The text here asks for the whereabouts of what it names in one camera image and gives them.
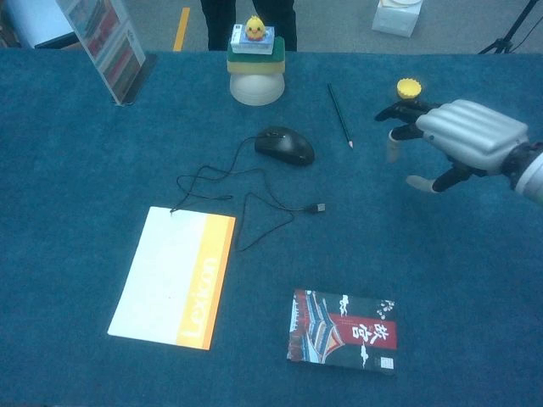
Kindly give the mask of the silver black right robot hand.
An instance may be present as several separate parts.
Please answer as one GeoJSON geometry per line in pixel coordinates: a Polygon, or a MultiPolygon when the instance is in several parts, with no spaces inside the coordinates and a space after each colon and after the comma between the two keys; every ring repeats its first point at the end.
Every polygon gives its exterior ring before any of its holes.
{"type": "Polygon", "coordinates": [[[408,185],[424,192],[444,192],[472,175],[504,175],[515,187],[521,171],[542,152],[540,144],[529,141],[526,124],[468,100],[400,100],[375,116],[379,122],[387,119],[405,123],[388,134],[389,162],[398,159],[401,142],[414,139],[428,142],[451,162],[451,168],[435,179],[406,178],[408,185]]]}

